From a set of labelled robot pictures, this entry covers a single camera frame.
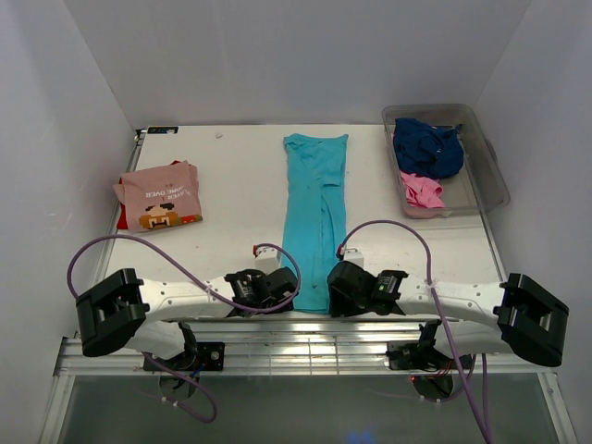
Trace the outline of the teal t-shirt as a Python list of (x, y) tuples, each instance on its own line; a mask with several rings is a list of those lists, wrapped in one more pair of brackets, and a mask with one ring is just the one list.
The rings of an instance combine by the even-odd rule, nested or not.
[(345, 174), (349, 136), (292, 134), (283, 141), (288, 158), (288, 203), (283, 248), (302, 276), (293, 301), (300, 312), (329, 313), (327, 276), (346, 236)]

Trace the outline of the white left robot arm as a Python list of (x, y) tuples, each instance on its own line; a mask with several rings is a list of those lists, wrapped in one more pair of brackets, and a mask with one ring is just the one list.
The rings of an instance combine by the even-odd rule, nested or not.
[(185, 324), (289, 311), (297, 276), (288, 267), (267, 274), (247, 269), (207, 281), (165, 282), (124, 268), (76, 300), (82, 353), (102, 357), (121, 349), (171, 361), (196, 353)]

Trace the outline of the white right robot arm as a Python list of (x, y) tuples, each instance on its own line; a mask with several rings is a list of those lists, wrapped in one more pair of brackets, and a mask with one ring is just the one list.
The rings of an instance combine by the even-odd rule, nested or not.
[(445, 315), (447, 323), (426, 323), (417, 348), (401, 353), (411, 367), (450, 358), (448, 332), (460, 355), (513, 352), (531, 364), (562, 363), (569, 309), (527, 275), (511, 273), (501, 283), (428, 284), (404, 271), (385, 270), (373, 276), (341, 261), (329, 273), (327, 285), (334, 317)]

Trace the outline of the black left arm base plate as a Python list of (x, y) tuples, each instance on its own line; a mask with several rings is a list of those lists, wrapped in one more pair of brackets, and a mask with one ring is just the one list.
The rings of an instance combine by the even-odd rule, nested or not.
[(197, 342), (188, 350), (172, 346), (153, 353), (160, 365), (179, 372), (222, 371), (225, 360), (224, 342)]

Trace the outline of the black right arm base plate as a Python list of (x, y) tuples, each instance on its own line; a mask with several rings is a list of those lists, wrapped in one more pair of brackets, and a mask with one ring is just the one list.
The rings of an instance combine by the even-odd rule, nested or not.
[(391, 370), (438, 372), (457, 368), (451, 357), (437, 351), (432, 344), (425, 341), (410, 343), (389, 341), (386, 356)]

